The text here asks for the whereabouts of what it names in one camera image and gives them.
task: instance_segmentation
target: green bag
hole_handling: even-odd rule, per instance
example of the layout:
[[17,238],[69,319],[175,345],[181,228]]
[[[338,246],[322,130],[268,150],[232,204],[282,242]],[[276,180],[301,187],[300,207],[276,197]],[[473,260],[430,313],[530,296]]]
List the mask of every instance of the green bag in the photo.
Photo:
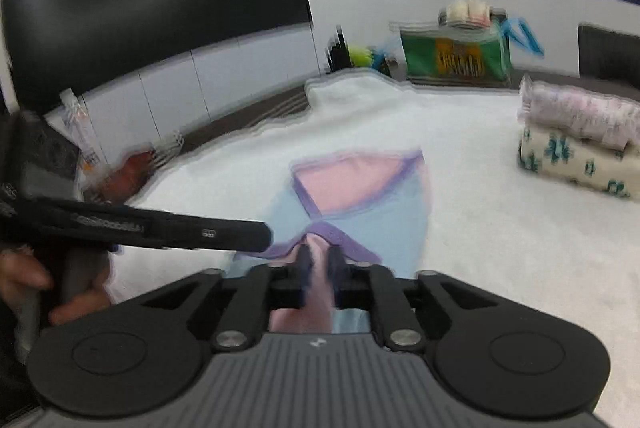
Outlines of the green bag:
[[497,25],[398,24],[407,77],[432,84],[505,85],[511,61]]

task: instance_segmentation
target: patterned towel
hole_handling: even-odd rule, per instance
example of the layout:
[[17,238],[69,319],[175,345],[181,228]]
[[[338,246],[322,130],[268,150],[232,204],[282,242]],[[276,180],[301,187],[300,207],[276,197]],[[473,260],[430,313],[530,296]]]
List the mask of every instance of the patterned towel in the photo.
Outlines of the patterned towel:
[[552,128],[527,125],[520,141],[522,166],[620,198],[640,199],[640,153],[607,150]]
[[238,252],[228,275],[257,264],[295,259],[306,242],[314,270],[306,306],[274,311],[270,329],[287,332],[366,332],[368,316],[334,310],[326,250],[340,245],[348,262],[383,264],[411,278],[424,246],[428,186],[422,152],[350,153],[297,164],[266,222],[274,244],[260,255]]

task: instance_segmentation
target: rolled towel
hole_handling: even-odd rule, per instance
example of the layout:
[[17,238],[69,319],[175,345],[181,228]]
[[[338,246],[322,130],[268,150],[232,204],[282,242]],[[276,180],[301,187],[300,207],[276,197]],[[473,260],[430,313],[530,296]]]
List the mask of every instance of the rolled towel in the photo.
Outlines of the rolled towel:
[[522,79],[520,95],[518,116],[528,123],[558,128],[613,150],[622,151],[629,143],[640,146],[640,104],[635,101],[532,82],[528,76]]
[[640,152],[611,151],[553,128],[527,125],[520,141],[522,167],[620,197],[640,199]]

